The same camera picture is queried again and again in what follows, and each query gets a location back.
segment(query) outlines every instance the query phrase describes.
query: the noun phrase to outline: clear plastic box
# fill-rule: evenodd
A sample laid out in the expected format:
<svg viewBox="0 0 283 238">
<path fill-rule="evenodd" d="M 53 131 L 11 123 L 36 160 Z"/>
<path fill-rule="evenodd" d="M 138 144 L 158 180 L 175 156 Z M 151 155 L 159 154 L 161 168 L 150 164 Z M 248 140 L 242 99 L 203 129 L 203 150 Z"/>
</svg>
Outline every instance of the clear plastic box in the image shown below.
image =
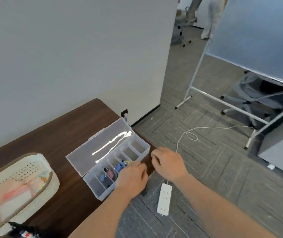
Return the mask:
<svg viewBox="0 0 283 238">
<path fill-rule="evenodd" d="M 123 118 L 105 128 L 66 157 L 99 200 L 115 188 L 117 176 L 130 161 L 141 161 L 150 145 Z"/>
</svg>

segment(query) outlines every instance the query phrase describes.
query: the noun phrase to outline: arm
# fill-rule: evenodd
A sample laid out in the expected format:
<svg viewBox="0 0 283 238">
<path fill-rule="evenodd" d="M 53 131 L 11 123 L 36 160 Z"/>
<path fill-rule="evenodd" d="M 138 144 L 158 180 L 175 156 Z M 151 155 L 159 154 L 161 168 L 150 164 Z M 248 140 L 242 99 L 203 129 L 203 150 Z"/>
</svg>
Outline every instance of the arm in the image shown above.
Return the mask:
<svg viewBox="0 0 283 238">
<path fill-rule="evenodd" d="M 115 237 L 124 209 L 132 198 L 142 192 L 147 181 L 145 164 L 132 162 L 122 169 L 116 181 L 116 188 L 111 195 L 72 232 L 69 238 Z"/>
<path fill-rule="evenodd" d="M 156 171 L 172 181 L 190 201 L 212 237 L 275 238 L 234 204 L 188 174 L 179 154 L 160 147 L 151 156 Z"/>
</svg>

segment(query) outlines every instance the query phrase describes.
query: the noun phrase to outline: transparent plastic lid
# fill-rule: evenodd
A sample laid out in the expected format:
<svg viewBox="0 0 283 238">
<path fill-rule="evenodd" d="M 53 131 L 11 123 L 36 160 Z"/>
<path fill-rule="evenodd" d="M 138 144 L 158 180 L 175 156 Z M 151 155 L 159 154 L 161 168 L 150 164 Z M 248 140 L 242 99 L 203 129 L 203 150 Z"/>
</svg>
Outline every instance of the transparent plastic lid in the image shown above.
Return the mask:
<svg viewBox="0 0 283 238">
<path fill-rule="evenodd" d="M 124 118 L 120 118 L 66 157 L 80 176 L 84 176 L 114 148 L 133 134 L 134 131 Z"/>
</svg>

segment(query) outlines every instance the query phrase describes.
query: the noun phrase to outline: wooden table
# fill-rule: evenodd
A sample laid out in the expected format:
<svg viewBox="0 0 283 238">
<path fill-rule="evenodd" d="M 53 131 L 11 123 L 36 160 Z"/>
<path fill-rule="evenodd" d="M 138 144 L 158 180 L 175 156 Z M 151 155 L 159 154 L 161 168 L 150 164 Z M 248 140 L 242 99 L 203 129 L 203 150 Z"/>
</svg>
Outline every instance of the wooden table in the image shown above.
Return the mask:
<svg viewBox="0 0 283 238">
<path fill-rule="evenodd" d="M 94 99 L 0 148 L 0 168 L 23 154 L 38 152 L 60 180 L 57 193 L 24 224 L 53 228 L 61 238 L 68 237 L 101 204 L 65 156 L 118 118 L 101 100 Z M 151 152 L 155 147 L 150 145 Z M 150 154 L 143 163 L 151 174 Z"/>
</svg>

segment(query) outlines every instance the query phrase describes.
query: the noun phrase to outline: person's leg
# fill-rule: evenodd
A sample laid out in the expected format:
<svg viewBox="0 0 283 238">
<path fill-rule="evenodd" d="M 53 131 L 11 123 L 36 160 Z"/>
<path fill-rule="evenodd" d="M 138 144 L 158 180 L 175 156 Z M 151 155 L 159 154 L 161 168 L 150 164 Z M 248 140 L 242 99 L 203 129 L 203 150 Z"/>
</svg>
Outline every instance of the person's leg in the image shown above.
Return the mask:
<svg viewBox="0 0 283 238">
<path fill-rule="evenodd" d="M 210 31 L 211 31 L 211 24 L 212 24 L 212 7 L 211 7 L 211 0 L 210 0 L 209 7 L 208 7 L 208 17 L 207 17 L 207 21 L 205 22 L 203 32 L 201 34 L 201 39 L 209 38 Z"/>
<path fill-rule="evenodd" d="M 224 0 L 211 0 L 210 3 L 212 8 L 212 25 L 210 38 L 212 38 L 213 34 L 219 26 L 219 22 L 222 17 L 222 13 L 224 10 Z"/>
</svg>

